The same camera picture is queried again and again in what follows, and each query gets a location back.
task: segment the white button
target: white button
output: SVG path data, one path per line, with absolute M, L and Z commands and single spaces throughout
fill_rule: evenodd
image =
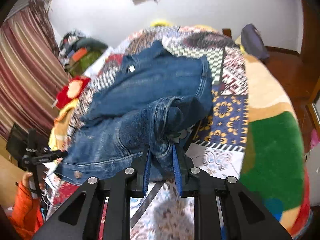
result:
M 131 65 L 131 66 L 129 67 L 129 71 L 130 71 L 130 72 L 134 72 L 134 70 L 135 70 L 135 67 Z

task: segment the green cloth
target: green cloth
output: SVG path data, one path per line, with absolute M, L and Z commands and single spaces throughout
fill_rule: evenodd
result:
M 300 129 L 290 112 L 250 122 L 240 181 L 263 199 L 279 199 L 284 211 L 300 206 L 304 171 L 297 163 L 303 162 L 301 153 Z

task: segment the pink object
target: pink object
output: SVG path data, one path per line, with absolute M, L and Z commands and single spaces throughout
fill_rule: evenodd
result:
M 311 137 L 310 138 L 310 150 L 311 150 L 313 147 L 315 147 L 320 142 L 320 139 L 318 137 L 316 129 L 313 129 L 311 131 L 310 137 Z

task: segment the denim fabric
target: denim fabric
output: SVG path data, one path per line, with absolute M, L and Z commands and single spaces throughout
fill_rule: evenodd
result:
M 106 179 L 129 167 L 148 143 L 150 179 L 173 176 L 168 135 L 206 117 L 212 106 L 211 82 L 205 57 L 174 57 L 159 41 L 124 57 L 114 84 L 93 96 L 82 117 L 86 125 L 75 133 L 55 172 L 77 185 L 90 176 Z

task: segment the patterned blanket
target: patterned blanket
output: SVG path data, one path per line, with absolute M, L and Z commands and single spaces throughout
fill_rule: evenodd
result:
M 124 40 L 79 98 L 68 128 L 66 149 L 74 132 L 83 126 L 79 117 L 87 112 L 93 94 L 113 84 L 122 55 L 136 54 L 155 40 L 161 40 L 176 57 L 206 55 L 212 73 L 211 113 L 200 126 L 172 135 L 173 141 L 186 139 L 191 129 L 197 129 L 192 152 L 187 152 L 194 164 L 212 176 L 240 178 L 249 190 L 261 196 L 290 234 L 297 236 L 307 223 L 310 206 L 303 143 L 291 102 L 265 65 L 253 56 L 243 55 L 230 38 L 212 29 L 151 27 Z M 76 189 L 62 182 L 50 214 Z M 174 181 L 151 183 L 144 199 L 131 200 L 131 239 L 159 236 L 191 240 L 193 214 L 193 198 L 181 199 Z M 220 224 L 223 231 L 221 215 Z

